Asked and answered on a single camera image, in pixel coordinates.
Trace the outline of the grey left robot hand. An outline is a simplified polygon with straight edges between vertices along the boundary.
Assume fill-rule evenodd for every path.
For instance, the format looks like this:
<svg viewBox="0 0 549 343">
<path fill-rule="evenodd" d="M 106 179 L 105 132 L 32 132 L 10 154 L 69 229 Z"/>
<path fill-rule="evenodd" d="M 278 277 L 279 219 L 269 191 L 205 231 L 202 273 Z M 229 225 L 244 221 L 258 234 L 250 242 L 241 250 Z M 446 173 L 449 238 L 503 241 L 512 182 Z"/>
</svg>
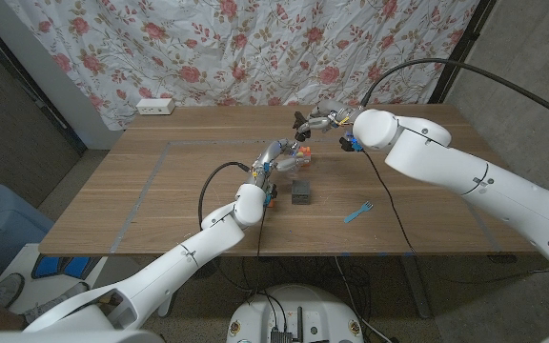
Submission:
<svg viewBox="0 0 549 343">
<path fill-rule="evenodd" d="M 294 172 L 311 160 L 310 149 L 302 147 L 298 141 L 275 140 L 253 162 L 247 182 L 264 188 L 273 171 Z"/>
</svg>

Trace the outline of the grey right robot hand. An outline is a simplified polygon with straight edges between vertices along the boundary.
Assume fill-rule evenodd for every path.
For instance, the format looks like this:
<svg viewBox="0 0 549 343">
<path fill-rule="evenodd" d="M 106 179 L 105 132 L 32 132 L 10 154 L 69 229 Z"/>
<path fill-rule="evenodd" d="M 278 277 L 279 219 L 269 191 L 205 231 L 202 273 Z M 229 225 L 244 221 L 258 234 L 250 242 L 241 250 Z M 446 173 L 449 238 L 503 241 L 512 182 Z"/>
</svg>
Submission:
<svg viewBox="0 0 549 343">
<path fill-rule="evenodd" d="M 304 142 L 312 135 L 313 130 L 328 131 L 340 126 L 352 125 L 364 110 L 362 106 L 352 107 L 335 100 L 322 100 L 307 116 L 295 112 L 295 139 Z"/>
</svg>

